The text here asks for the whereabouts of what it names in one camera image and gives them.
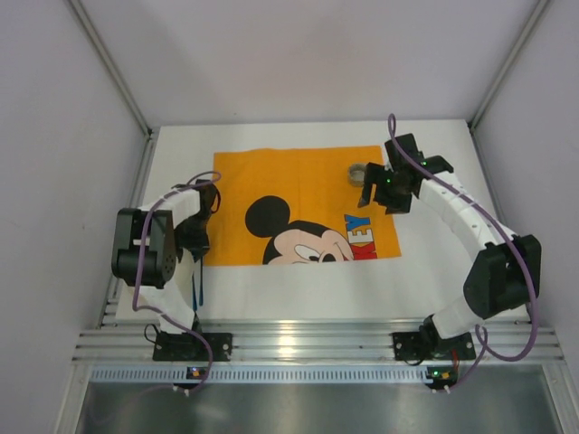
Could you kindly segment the small grey ceramic cup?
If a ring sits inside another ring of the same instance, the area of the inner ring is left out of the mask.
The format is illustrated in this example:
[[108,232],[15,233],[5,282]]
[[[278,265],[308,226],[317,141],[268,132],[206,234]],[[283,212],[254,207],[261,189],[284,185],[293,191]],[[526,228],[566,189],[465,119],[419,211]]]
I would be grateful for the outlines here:
[[347,180],[354,187],[363,187],[365,184],[366,164],[355,163],[347,169]]

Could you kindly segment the orange cartoon mouse placemat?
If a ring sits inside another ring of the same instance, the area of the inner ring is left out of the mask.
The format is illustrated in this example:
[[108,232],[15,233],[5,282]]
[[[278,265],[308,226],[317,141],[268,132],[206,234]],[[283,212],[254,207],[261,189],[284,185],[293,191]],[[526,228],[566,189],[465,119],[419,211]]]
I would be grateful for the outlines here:
[[217,153],[221,203],[208,223],[210,266],[323,264],[401,256],[394,219],[348,179],[384,161],[379,146]]

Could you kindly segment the cream round plate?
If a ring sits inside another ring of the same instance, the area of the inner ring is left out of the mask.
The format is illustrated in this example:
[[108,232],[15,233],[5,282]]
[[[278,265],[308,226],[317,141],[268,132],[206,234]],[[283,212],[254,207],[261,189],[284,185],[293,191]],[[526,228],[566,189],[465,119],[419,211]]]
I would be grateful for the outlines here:
[[193,300],[193,279],[195,274],[195,262],[189,250],[183,250],[181,260],[176,267],[176,284],[185,301],[191,305]]

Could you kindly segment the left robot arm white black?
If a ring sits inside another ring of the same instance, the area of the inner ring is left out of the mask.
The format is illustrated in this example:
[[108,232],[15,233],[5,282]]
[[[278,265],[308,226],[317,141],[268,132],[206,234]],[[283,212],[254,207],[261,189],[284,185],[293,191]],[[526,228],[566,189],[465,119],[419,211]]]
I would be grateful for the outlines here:
[[183,290],[209,252],[207,224],[220,205],[215,180],[194,178],[117,213],[112,274],[132,289],[132,310],[155,314],[166,334],[202,334],[196,304],[185,301]]

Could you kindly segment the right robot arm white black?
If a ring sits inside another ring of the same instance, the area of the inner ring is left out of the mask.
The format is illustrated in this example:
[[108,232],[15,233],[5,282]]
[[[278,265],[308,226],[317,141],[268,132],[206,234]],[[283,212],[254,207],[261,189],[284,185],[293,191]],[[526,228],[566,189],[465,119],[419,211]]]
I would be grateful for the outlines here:
[[539,296],[542,246],[519,236],[490,215],[468,193],[442,156],[425,156],[414,135],[384,144],[388,163],[364,166],[360,207],[375,202],[388,214],[407,214],[413,200],[436,212],[469,253],[472,265],[462,294],[427,316],[413,333],[409,356],[415,363],[460,349],[473,327]]

